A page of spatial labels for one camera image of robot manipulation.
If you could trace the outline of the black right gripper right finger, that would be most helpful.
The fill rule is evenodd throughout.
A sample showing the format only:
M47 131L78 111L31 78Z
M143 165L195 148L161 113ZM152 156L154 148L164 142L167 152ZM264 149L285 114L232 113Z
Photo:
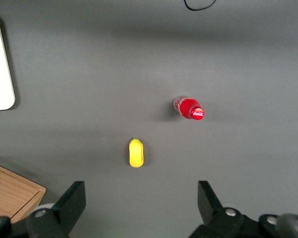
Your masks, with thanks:
M192 238L235 238L243 224L236 209L223 207L207 181L198 182L198 209L203 224L191 234Z

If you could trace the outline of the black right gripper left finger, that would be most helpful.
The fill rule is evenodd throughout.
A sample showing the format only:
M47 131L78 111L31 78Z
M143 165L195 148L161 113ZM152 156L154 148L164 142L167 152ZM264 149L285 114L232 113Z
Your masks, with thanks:
M30 238L68 238L86 207L85 183L75 181L51 208L40 208L26 218Z

